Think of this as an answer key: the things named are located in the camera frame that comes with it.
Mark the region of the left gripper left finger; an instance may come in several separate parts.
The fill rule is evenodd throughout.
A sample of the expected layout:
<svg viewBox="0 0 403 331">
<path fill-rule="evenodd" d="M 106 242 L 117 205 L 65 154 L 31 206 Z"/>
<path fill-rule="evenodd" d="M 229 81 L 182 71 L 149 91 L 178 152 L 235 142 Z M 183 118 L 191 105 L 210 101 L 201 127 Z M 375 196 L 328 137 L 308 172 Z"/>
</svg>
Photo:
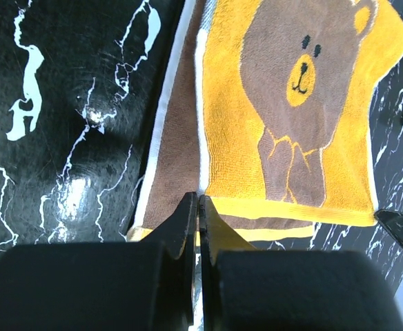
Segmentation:
<svg viewBox="0 0 403 331">
<path fill-rule="evenodd" d="M 0 330 L 187 330 L 197 195 L 138 242 L 18 245 L 0 257 Z"/>
</svg>

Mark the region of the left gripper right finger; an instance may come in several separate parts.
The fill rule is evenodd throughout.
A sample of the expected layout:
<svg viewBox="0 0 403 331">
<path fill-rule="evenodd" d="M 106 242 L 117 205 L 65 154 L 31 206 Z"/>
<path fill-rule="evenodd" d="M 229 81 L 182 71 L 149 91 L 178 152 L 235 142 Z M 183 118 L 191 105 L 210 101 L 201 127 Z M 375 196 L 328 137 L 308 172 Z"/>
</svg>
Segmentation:
<svg viewBox="0 0 403 331">
<path fill-rule="evenodd" d="M 206 330 L 403 330 L 375 265 L 351 251 L 258 250 L 199 200 Z"/>
</svg>

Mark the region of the yellow bear towel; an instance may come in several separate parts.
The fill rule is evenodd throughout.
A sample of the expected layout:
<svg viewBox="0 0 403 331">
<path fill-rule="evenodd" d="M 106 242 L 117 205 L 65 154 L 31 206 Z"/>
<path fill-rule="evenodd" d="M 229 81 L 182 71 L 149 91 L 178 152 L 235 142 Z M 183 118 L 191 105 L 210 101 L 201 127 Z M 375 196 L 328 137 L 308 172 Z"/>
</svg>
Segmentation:
<svg viewBox="0 0 403 331">
<path fill-rule="evenodd" d="M 127 237 L 192 191 L 248 241 L 374 226 L 369 112 L 402 57 L 388 1 L 187 1 Z"/>
</svg>

